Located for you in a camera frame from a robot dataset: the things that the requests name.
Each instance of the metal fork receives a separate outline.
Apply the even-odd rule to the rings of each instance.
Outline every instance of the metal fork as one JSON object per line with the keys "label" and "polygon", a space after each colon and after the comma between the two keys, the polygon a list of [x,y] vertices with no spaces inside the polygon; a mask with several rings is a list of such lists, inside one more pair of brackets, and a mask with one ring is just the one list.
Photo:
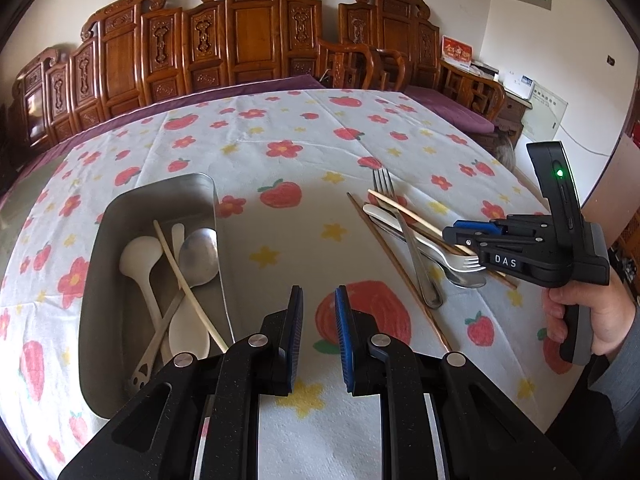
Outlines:
{"label": "metal fork", "polygon": [[[396,191],[394,190],[394,184],[391,182],[391,175],[385,170],[373,170],[373,189],[378,193],[381,193],[389,198],[398,202]],[[406,239],[406,244],[409,247],[409,254],[411,254],[411,260],[414,263],[415,275],[418,278],[418,286],[420,287],[420,293],[424,302],[430,308],[439,308],[442,305],[442,297],[436,288],[435,283],[429,277],[427,269],[424,267],[424,261],[420,257],[420,251],[415,242],[414,232],[409,229],[406,221],[398,209],[393,208],[393,214],[398,219],[398,223],[402,229],[402,234]]]}

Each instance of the wooden furniture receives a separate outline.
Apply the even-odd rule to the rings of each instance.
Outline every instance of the wooden furniture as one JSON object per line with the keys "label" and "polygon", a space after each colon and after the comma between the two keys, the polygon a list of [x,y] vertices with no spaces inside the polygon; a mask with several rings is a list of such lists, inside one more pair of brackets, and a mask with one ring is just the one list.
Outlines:
{"label": "wooden furniture", "polygon": [[[465,72],[440,59],[440,29],[429,21],[423,0],[355,0],[338,5],[341,43],[365,43],[404,53],[411,69],[410,84],[432,88],[465,108],[492,120],[502,107],[500,83]],[[385,70],[398,69],[385,57]]]}

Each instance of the gray sleeve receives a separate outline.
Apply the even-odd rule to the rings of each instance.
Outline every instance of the gray sleeve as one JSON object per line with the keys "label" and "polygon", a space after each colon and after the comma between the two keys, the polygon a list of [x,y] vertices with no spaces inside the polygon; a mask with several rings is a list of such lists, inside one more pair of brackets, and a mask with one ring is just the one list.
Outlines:
{"label": "gray sleeve", "polygon": [[609,397],[620,442],[640,418],[640,316],[636,317],[618,355],[609,364],[597,359],[587,378],[588,388]]}

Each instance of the utensil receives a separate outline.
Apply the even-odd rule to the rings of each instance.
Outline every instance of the utensil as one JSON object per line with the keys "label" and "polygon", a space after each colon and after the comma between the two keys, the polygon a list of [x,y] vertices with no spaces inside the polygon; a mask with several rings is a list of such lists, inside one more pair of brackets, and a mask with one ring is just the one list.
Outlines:
{"label": "utensil", "polygon": [[[369,216],[377,218],[381,222],[391,226],[393,229],[398,231],[401,230],[398,219],[384,209],[373,204],[365,204],[362,209]],[[449,269],[455,270],[456,272],[478,272],[478,270],[484,270],[484,267],[478,263],[477,256],[456,256],[455,254],[447,253],[447,251],[443,251],[438,245],[434,244],[431,240],[425,238],[420,233],[415,232],[411,228],[410,230],[421,244],[437,253],[439,256],[439,262],[449,267]]]}
{"label": "utensil", "polygon": [[[162,323],[162,314],[151,289],[149,275],[161,256],[162,245],[152,236],[134,238],[127,244],[120,255],[120,272],[125,276],[129,276],[138,284],[156,330],[160,328]],[[166,339],[162,342],[160,353],[163,364],[167,364],[173,357],[169,342]]]}
{"label": "utensil", "polygon": [[[180,229],[172,228],[174,253],[176,242],[179,242]],[[178,239],[173,238],[177,232]],[[176,259],[178,267],[187,280],[189,286],[204,285],[213,280],[218,274],[218,239],[213,229],[198,229],[191,233],[178,249]],[[184,300],[184,292],[180,291],[181,305],[169,325],[169,346],[171,352],[177,355],[190,352],[198,359],[209,355],[210,339],[207,327],[201,322],[196,311],[188,301]]]}
{"label": "utensil", "polygon": [[426,316],[427,321],[431,325],[431,328],[433,329],[436,336],[438,337],[438,340],[440,341],[441,345],[444,347],[444,349],[447,352],[451,352],[452,347],[449,344],[449,341],[447,341],[447,338],[445,337],[445,335],[442,333],[442,330],[438,326],[438,322],[433,317],[433,312],[431,312],[431,309],[427,307],[427,304],[424,302],[424,298],[420,295],[420,292],[418,292],[418,289],[415,288],[414,282],[411,281],[411,278],[409,278],[409,275],[404,270],[404,267],[402,266],[402,264],[398,261],[398,258],[396,258],[396,255],[394,254],[394,252],[386,243],[382,235],[378,232],[375,225],[373,225],[371,218],[369,218],[369,216],[362,210],[362,208],[360,207],[358,202],[356,202],[356,199],[354,199],[351,193],[347,193],[347,196],[349,197],[351,204],[354,206],[354,208],[356,208],[358,216],[360,216],[362,221],[367,225],[367,228],[369,228],[369,231],[371,231],[371,234],[373,234],[373,237],[380,244],[380,247],[382,247],[382,250],[385,251],[386,256],[391,260],[391,263],[396,268],[396,271],[398,272],[398,274],[400,274],[400,277],[404,281],[404,284],[408,287],[409,292],[411,292],[411,295],[414,297],[414,300],[422,307],[422,312]]}
{"label": "utensil", "polygon": [[[179,242],[180,229],[177,229],[177,238],[174,238],[174,242]],[[216,232],[213,229],[198,229],[191,233],[178,251],[179,266],[184,279],[187,281],[190,287],[204,285],[209,283],[218,274],[218,248],[216,240]],[[145,384],[149,382],[151,378],[151,370],[156,360],[156,354],[158,353],[158,346],[164,332],[167,327],[171,330],[174,325],[175,317],[180,313],[180,306],[187,307],[183,304],[184,291],[178,290],[174,299],[172,300],[169,308],[167,309],[160,328],[156,331],[156,334],[151,339],[151,342],[146,348],[145,353],[140,358],[135,371],[129,379],[129,387],[133,394],[140,390]],[[174,335],[175,343],[172,343],[171,332],[169,334],[169,342],[174,355],[181,352],[191,351],[190,348],[196,347],[195,350],[198,353],[192,352],[198,359],[203,359],[209,355],[209,333],[206,328],[200,322],[200,320],[194,316],[192,308],[187,309],[191,317],[187,319],[188,325],[178,325],[178,332]],[[204,338],[198,334],[198,331],[202,332],[204,329]]]}
{"label": "utensil", "polygon": [[[404,235],[402,233],[399,233],[377,218],[372,218],[371,221],[385,233],[389,233],[394,238],[402,240],[406,243],[406,240],[404,239]],[[418,246],[418,250],[432,262],[438,264],[438,266],[444,272],[445,277],[455,286],[459,286],[461,288],[480,288],[481,286],[486,285],[486,278],[481,274],[477,272],[455,272],[454,270],[449,269],[449,267],[443,264],[439,260],[440,255],[430,248],[425,247],[424,245],[420,245]]]}
{"label": "utensil", "polygon": [[[395,202],[397,202],[398,197],[396,196],[394,184],[391,182],[391,175],[389,172],[386,169],[372,171],[374,189],[385,196],[391,197]],[[427,273],[424,261],[420,257],[420,251],[415,243],[414,232],[409,229],[406,220],[404,220],[404,217],[400,214],[400,211],[397,208],[393,209],[393,213],[398,219],[402,233],[406,239],[406,244],[409,247],[409,254],[411,255],[411,260],[414,263],[415,275],[418,279],[418,286],[420,287],[420,292],[422,293],[424,302],[430,308],[439,308],[442,306],[442,297],[438,292],[436,284]]]}
{"label": "utensil", "polygon": [[204,324],[204,326],[207,327],[207,331],[209,331],[209,333],[211,334],[211,337],[213,338],[213,341],[215,341],[218,347],[223,352],[226,352],[227,350],[229,350],[228,345],[225,343],[225,340],[222,339],[222,336],[220,335],[218,330],[216,330],[216,327],[213,326],[213,323],[207,317],[207,314],[204,313],[204,310],[200,306],[200,303],[198,303],[198,300],[193,295],[193,292],[189,288],[187,281],[184,279],[184,276],[180,272],[180,268],[178,267],[178,264],[175,262],[174,256],[171,254],[171,250],[169,249],[169,245],[166,242],[166,238],[162,233],[162,229],[160,228],[160,224],[158,223],[158,220],[154,220],[154,229],[156,230],[156,234],[158,235],[158,239],[160,240],[160,244],[162,245],[162,250],[164,251],[166,258],[169,260],[169,265],[171,265],[171,268],[175,274],[175,277],[178,278],[178,283],[180,284],[185,295],[191,302],[191,305],[194,307],[194,309],[198,313],[198,317],[200,318],[200,321]]}

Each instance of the human hand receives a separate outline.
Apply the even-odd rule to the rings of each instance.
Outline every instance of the human hand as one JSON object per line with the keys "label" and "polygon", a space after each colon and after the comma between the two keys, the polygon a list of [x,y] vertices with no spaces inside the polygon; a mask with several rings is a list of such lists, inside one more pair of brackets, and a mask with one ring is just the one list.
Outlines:
{"label": "human hand", "polygon": [[569,282],[559,288],[544,288],[542,310],[546,317],[546,334],[556,342],[563,342],[567,327],[562,320],[564,306],[580,304],[591,309],[593,343],[591,351],[606,355],[611,361],[620,350],[636,316],[636,306],[613,269],[609,271],[609,285]]}

